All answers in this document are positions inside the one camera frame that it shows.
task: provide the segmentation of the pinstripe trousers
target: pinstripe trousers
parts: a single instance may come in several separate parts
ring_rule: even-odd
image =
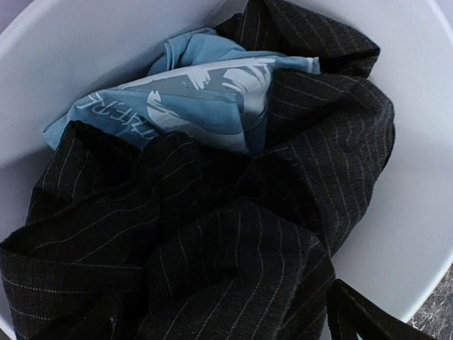
[[[26,225],[0,246],[19,340],[319,338],[330,258],[394,144],[392,103],[367,80],[379,48],[281,0],[250,0],[217,30],[320,57],[323,73],[274,73],[253,159],[181,133],[139,151],[70,123]]]

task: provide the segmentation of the black wool fabric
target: black wool fabric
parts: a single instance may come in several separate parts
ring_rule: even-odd
[[[19,340],[319,338],[330,258],[394,143],[391,101],[366,80],[379,48],[278,0],[250,0],[217,30],[319,56],[323,74],[274,73],[254,159],[181,133],[139,151],[70,123],[26,226],[0,245]]]

